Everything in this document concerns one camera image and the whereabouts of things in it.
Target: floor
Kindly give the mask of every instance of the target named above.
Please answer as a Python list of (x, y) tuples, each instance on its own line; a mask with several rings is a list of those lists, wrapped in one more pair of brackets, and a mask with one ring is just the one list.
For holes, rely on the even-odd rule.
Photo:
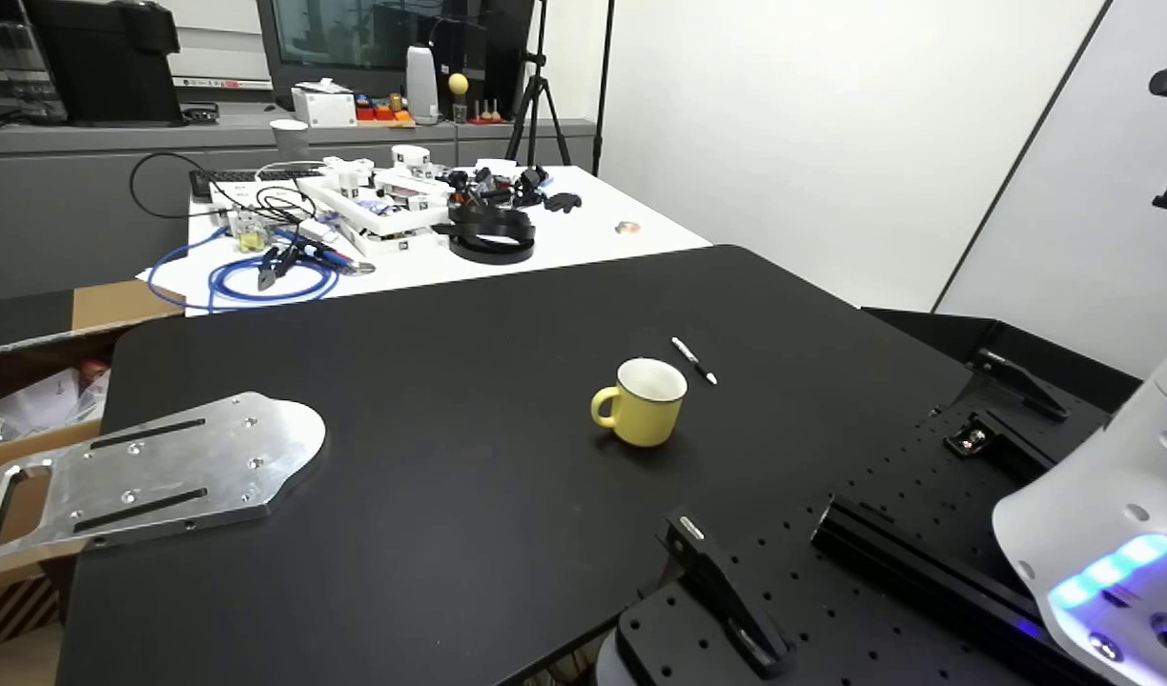
[(0, 686), (53, 686), (61, 625), (47, 625), (0, 643)]

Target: tripod stand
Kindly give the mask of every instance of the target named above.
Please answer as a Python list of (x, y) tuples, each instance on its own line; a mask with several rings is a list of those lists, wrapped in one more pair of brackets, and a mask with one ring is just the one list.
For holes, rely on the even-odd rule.
[(538, 55), (525, 55), (525, 61), (533, 66), (533, 74), (530, 74), (530, 80), (521, 85), (521, 94), (514, 101), (511, 137), (507, 137), (507, 159), (514, 159), (514, 158), (519, 158), (519, 143), (521, 143), (521, 127), (530, 127), (525, 167), (538, 165), (538, 115), (543, 115), (543, 94), (547, 94), (550, 121), (554, 121), (554, 132), (556, 132), (556, 158), (561, 158), (561, 165), (573, 165), (573, 148), (567, 148), (567, 137), (561, 132), (554, 89), (550, 89), (550, 80), (547, 80), (547, 15), (550, 15), (550, 0), (543, 0), (543, 15), (538, 15)]

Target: white table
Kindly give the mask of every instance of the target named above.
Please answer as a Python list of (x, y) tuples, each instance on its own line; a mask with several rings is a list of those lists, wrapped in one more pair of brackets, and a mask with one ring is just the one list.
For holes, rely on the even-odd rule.
[[(236, 197), (253, 197), (253, 183), (222, 183)], [(538, 243), (533, 254), (521, 263), (469, 263), (459, 259), (437, 233), (419, 233), (409, 240), (364, 240), (371, 252), (372, 275), (344, 275), (339, 286), (323, 299), (352, 299), (352, 295), (376, 295), (376, 289), (412, 289), (412, 286), (436, 286), (436, 284), (467, 284), (467, 280), (494, 280), (494, 275), (519, 275), (519, 270), (554, 270), (573, 263), (606, 263), (606, 259), (632, 259), (632, 254), (658, 254), (658, 252), (685, 252), (707, 247), (711, 240), (685, 233), (683, 225), (666, 223), (662, 214), (632, 202), (631, 196), (606, 188), (601, 181), (586, 174), (583, 167), (550, 167), (547, 196), (573, 191), (583, 197), (573, 214), (550, 214), (547, 205), (525, 211)], [(198, 243), (217, 225), (205, 217), (205, 205), (192, 211), (192, 233), (186, 240)], [(158, 270), (140, 270), (139, 280), (169, 295), (186, 299), (186, 318), (205, 318), (211, 299), (212, 311), (233, 310), (258, 310), (253, 301), (233, 301), (225, 295), (211, 295), (211, 275), (222, 263), (245, 259), (233, 240), (211, 240), (205, 247), (186, 252), (175, 263), (164, 263)], [(282, 284), (273, 284), (268, 295), (295, 295), (311, 286), (311, 270), (291, 270)], [(245, 270), (228, 284), (240, 295), (257, 289), (257, 270)]]

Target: mug handle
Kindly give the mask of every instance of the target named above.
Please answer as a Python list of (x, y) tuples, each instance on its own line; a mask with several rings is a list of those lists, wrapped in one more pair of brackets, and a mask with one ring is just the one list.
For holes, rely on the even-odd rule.
[(606, 385), (606, 388), (597, 388), (595, 395), (590, 395), (590, 423), (597, 423), (597, 426), (613, 426), (617, 423), (617, 412), (613, 412), (613, 402), (617, 402), (617, 385)]

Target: white robot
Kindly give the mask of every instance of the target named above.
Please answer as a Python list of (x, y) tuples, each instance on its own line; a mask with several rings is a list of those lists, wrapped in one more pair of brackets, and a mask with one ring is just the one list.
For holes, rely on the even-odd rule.
[(1069, 657), (1111, 684), (1167, 684), (1167, 357), (990, 527)]

